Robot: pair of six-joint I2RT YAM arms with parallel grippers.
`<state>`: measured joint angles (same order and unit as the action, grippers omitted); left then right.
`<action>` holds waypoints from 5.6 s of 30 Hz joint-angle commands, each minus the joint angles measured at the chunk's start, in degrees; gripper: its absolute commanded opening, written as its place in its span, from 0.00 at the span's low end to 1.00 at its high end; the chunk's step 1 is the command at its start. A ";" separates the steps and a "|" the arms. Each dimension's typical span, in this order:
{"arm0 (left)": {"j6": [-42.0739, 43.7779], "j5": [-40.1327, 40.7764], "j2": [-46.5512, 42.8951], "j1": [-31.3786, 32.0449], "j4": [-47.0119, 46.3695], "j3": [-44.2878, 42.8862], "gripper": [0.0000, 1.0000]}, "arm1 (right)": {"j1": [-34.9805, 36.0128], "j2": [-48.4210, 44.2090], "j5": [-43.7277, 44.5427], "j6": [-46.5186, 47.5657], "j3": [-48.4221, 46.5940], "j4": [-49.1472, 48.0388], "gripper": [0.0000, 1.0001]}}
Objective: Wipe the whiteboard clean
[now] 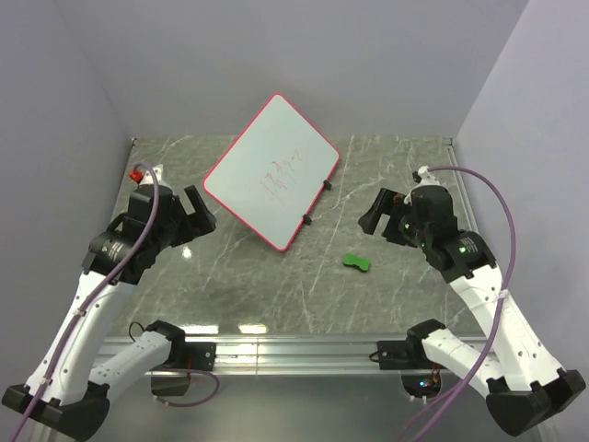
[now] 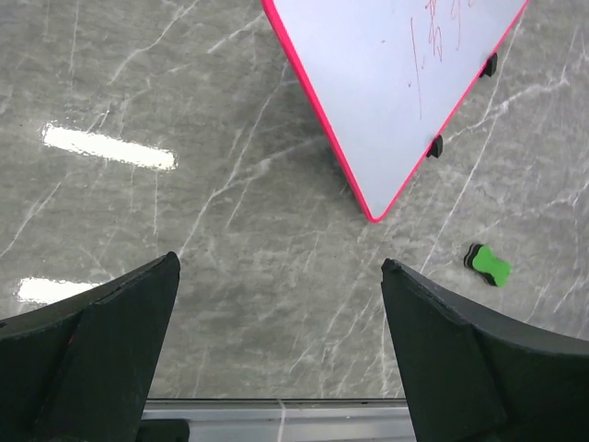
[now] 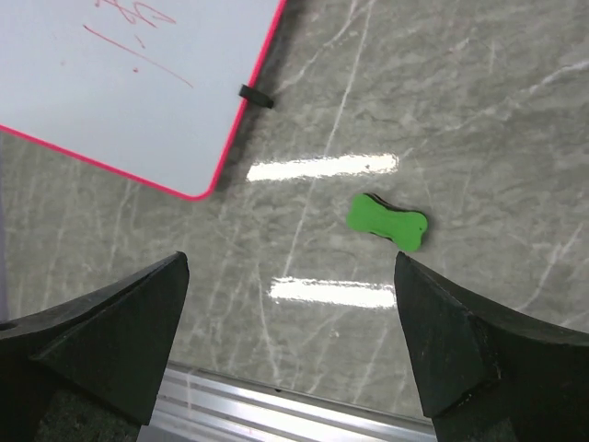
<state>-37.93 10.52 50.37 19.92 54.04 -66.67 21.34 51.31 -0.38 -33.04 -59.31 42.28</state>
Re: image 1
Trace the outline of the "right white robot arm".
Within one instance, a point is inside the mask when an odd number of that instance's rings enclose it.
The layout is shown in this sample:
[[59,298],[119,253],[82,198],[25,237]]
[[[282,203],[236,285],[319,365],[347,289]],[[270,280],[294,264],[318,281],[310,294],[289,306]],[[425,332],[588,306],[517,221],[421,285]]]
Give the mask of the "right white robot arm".
[[565,369],[538,339],[503,288],[505,279],[485,240],[458,227],[449,190],[425,185],[405,195],[383,188],[358,224],[373,234],[383,215],[386,241],[420,250],[466,304],[487,342],[478,351],[442,322],[426,320],[409,328],[403,342],[377,343],[381,368],[439,365],[451,371],[482,396],[492,419],[510,436],[564,411],[581,394],[582,375]]

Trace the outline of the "pink framed whiteboard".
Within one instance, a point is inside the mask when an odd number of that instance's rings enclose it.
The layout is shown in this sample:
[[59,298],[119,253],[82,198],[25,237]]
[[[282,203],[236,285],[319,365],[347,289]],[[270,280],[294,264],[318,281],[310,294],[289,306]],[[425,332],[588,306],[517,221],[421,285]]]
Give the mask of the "pink framed whiteboard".
[[266,243],[285,251],[340,158],[286,97],[275,94],[215,162],[202,186]]

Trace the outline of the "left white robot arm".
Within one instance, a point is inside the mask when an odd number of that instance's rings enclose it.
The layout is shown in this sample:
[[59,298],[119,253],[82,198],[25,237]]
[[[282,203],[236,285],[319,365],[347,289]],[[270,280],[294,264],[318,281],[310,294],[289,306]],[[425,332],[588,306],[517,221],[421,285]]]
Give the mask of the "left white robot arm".
[[184,192],[191,214],[167,185],[139,184],[126,211],[90,242],[73,303],[50,350],[25,383],[6,389],[5,407],[75,441],[87,441],[106,420],[111,404],[145,372],[177,372],[183,383],[193,374],[212,374],[214,344],[191,347],[184,330],[162,320],[146,326],[107,362],[93,365],[112,322],[157,255],[214,231],[215,218],[197,189],[189,186]]

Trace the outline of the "green whiteboard eraser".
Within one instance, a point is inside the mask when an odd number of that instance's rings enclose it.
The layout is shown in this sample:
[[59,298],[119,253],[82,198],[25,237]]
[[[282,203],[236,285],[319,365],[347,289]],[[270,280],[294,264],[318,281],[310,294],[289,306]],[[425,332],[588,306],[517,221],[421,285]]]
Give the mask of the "green whiteboard eraser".
[[344,255],[342,264],[346,267],[355,268],[363,273],[367,273],[371,267],[371,262],[368,259],[359,257],[349,252]]

